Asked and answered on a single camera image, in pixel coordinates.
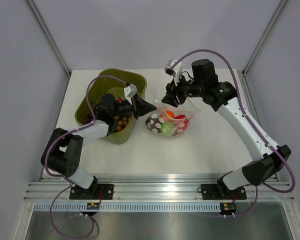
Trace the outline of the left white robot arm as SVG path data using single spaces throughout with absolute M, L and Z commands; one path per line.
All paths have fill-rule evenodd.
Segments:
M 98 194 L 98 179 L 80 167 L 83 146 L 115 132 L 119 122 L 117 116 L 132 114 L 137 119 L 156 109 L 137 94 L 130 100 L 119 102 L 112 94 L 106 93 L 90 123 L 73 130 L 59 127 L 52 132 L 40 163 L 46 171 L 52 170 L 73 187 L 78 187 L 85 198 L 93 199 Z

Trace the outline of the red apple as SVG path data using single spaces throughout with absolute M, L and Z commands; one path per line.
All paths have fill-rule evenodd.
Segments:
M 180 114 L 174 118 L 173 124 L 176 127 L 176 132 L 182 133 L 188 128 L 190 120 L 184 114 Z

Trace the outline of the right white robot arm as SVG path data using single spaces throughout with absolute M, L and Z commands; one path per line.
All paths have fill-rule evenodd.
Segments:
M 252 161 L 218 179 L 216 190 L 220 197 L 229 198 L 235 189 L 246 185 L 259 186 L 283 168 L 291 149 L 267 136 L 240 102 L 236 88 L 230 82 L 219 81 L 212 61 L 196 60 L 191 67 L 193 76 L 186 79 L 182 63 L 168 61 L 164 71 L 173 79 L 166 85 L 162 102 L 178 107 L 187 98 L 201 98 L 229 123 L 244 143 Z

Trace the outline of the olive green plastic bin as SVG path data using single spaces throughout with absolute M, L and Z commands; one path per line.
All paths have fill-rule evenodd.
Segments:
M 83 125 L 81 120 L 91 113 L 88 105 L 92 107 L 96 115 L 97 105 L 100 103 L 101 97 L 105 94 L 112 94 L 118 101 L 126 100 L 124 95 L 124 87 L 126 85 L 122 82 L 134 84 L 137 87 L 137 95 L 142 99 L 145 97 L 147 81 L 142 75 L 121 69 L 108 68 L 103 70 L 96 79 L 91 80 L 89 83 L 89 90 L 86 91 L 88 95 L 84 97 L 74 114 L 76 122 L 80 126 Z M 130 116 L 128 125 L 123 130 L 111 132 L 102 139 L 117 145 L 125 143 L 129 139 L 136 123 L 133 114 Z

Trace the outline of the orange fruit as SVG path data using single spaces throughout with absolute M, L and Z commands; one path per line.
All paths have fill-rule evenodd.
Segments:
M 170 111 L 170 110 L 167 110 L 163 113 L 163 117 L 164 118 L 167 118 L 167 119 L 174 119 L 175 118 L 175 114 Z

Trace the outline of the clear zip top bag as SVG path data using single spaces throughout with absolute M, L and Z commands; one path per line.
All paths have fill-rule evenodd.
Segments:
M 179 105 L 178 107 L 173 107 L 173 106 L 171 106 L 169 104 L 162 103 L 159 100 L 154 100 L 153 103 L 157 107 L 157 109 L 155 111 L 150 112 L 147 115 L 147 118 L 148 117 L 151 117 L 153 119 L 158 118 L 159 121 L 161 122 L 161 124 L 167 123 L 167 122 L 173 123 L 173 120 L 175 119 L 175 118 L 165 118 L 163 116 L 163 113 L 165 111 L 172 111 L 174 113 L 175 117 L 178 116 L 178 115 L 185 115 L 187 118 L 189 118 L 189 126 L 190 126 L 193 118 L 195 117 L 195 115 L 198 114 L 198 113 L 200 113 L 202 111 L 200 108 L 198 108 L 189 99 L 187 99 L 184 104 Z M 146 130 L 148 130 L 147 127 L 146 127 L 146 119 L 144 121 L 144 124 L 145 124 L 144 127 L 145 127 Z M 186 130 L 185 130 L 183 132 L 178 133 L 178 132 L 176 132 L 176 130 L 177 129 L 175 127 L 175 131 L 174 131 L 174 133 L 172 135 L 163 135 L 162 133 L 153 133 L 153 134 L 155 134 L 155 135 L 161 135 L 161 136 L 167 136 L 167 137 L 178 137 L 178 136 L 180 136 L 180 135 L 182 135 L 182 134 L 184 134 L 186 132 Z

